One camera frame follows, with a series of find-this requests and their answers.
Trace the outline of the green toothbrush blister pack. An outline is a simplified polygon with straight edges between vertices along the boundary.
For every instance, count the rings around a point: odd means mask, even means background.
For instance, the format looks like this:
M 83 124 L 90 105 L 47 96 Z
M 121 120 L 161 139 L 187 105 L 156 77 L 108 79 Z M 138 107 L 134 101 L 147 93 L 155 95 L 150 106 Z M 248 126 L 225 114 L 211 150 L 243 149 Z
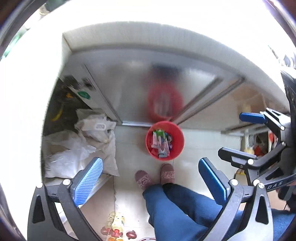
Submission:
M 168 158 L 171 154 L 172 140 L 170 134 L 158 129 L 152 132 L 151 153 L 158 158 Z

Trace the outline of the red plastic trash bucket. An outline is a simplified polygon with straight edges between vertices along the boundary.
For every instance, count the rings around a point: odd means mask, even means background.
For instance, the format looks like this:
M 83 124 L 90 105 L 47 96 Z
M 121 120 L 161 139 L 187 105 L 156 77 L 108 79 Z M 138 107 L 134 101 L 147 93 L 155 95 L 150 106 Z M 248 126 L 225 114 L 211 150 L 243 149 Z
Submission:
M 145 136 L 148 153 L 160 161 L 177 158 L 184 149 L 185 138 L 181 129 L 170 121 L 159 121 Z

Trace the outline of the white sack under counter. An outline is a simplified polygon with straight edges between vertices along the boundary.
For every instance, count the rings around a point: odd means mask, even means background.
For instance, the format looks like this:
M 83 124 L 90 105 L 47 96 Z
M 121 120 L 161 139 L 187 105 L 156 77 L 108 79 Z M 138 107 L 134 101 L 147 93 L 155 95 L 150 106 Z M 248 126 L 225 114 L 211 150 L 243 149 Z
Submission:
M 45 178 L 74 178 L 99 157 L 103 173 L 119 176 L 115 153 L 116 122 L 91 109 L 77 109 L 76 132 L 63 130 L 43 137 L 42 154 Z

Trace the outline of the person blue trouser legs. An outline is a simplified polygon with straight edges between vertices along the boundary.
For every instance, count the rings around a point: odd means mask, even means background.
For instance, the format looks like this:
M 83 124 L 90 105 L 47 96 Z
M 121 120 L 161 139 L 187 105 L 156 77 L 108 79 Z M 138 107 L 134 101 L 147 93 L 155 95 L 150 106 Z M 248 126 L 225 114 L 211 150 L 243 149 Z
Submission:
M 199 240 L 222 207 L 183 186 L 138 181 L 157 240 Z

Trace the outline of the right pink slipper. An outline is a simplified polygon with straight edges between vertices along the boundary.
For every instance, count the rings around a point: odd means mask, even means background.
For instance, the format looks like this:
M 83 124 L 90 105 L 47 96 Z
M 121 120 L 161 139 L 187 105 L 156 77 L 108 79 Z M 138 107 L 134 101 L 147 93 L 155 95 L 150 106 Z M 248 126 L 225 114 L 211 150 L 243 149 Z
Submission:
M 175 170 L 171 164 L 164 164 L 160 169 L 160 183 L 165 185 L 175 183 Z

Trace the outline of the pink slipper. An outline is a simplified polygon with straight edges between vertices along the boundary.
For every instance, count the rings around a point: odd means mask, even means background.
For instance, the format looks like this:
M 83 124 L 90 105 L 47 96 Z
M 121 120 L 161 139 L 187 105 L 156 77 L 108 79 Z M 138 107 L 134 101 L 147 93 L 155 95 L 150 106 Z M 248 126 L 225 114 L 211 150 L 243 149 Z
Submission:
M 165 185 L 175 183 L 175 170 L 171 164 L 164 164 L 160 169 L 160 183 Z
M 146 190 L 150 186 L 154 185 L 150 175 L 144 170 L 139 170 L 135 173 L 135 181 L 141 190 Z

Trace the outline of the left pink slipper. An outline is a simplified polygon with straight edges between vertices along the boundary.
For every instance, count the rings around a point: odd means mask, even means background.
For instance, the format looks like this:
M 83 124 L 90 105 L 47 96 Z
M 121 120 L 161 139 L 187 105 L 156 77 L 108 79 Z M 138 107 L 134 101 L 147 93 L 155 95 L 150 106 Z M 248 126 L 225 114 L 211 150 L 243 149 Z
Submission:
M 135 173 L 135 181 L 141 190 L 146 190 L 150 186 L 154 185 L 150 175 L 144 170 L 139 170 Z

